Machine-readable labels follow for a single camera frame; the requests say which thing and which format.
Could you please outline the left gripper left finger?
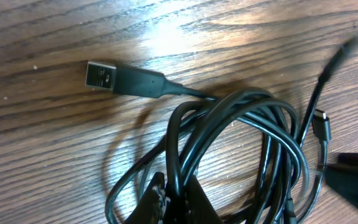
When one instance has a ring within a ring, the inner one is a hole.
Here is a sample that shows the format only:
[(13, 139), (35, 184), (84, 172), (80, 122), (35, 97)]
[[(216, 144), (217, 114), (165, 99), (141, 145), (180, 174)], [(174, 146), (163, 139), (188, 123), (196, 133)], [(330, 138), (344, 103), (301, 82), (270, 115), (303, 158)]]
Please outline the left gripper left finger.
[(164, 174), (156, 172), (140, 202), (124, 222), (125, 224), (158, 224), (165, 203)]

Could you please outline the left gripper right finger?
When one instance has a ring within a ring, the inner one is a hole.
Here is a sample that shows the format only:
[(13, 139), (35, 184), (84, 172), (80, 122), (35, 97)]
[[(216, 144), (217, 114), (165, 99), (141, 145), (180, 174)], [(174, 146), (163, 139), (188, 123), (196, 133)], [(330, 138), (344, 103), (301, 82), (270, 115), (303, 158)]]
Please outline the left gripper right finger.
[(223, 224), (194, 175), (190, 177), (185, 193), (185, 223)]

